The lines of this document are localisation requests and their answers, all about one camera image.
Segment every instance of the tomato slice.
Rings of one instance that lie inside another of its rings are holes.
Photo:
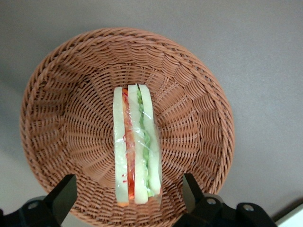
[[[126,158],[127,158],[127,183],[128,198],[134,198],[134,164],[135,164],[135,148],[134,135],[132,133],[132,121],[129,114],[128,90],[122,89],[123,100],[123,117],[125,126],[125,142],[126,142]]]

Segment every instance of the gray background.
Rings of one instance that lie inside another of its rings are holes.
[[[233,109],[236,148],[220,195],[231,207],[257,203],[269,215],[303,197],[303,1],[0,1],[0,207],[45,192],[19,136],[26,84],[67,39],[102,28],[166,36],[214,73]],[[63,226],[85,226],[69,215]]]

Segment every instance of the woven basket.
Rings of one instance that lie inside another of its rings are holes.
[[[113,91],[146,84],[162,149],[163,197],[121,208],[114,190]],[[95,226],[171,226],[186,211],[182,175],[217,193],[231,167],[232,111],[210,70],[177,43],[132,28],[80,34],[52,51],[24,93],[20,132],[28,163],[49,192],[76,174],[71,212]]]

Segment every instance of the metal screw head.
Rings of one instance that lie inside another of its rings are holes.
[[[27,207],[29,210],[30,209],[33,209],[33,208],[36,208],[38,206],[38,202],[32,202],[31,204],[29,204],[29,206]]]
[[[208,198],[206,201],[210,205],[215,205],[216,204],[216,200],[214,200],[213,198]]]
[[[243,205],[243,208],[244,208],[246,211],[249,211],[249,212],[255,210],[255,209],[254,209],[252,206],[250,206],[249,204]]]

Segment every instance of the plastic wrap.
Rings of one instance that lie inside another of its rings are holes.
[[[159,131],[154,123],[152,100],[145,85],[117,87],[114,91],[114,147],[116,199],[126,206],[160,203],[162,166]]]

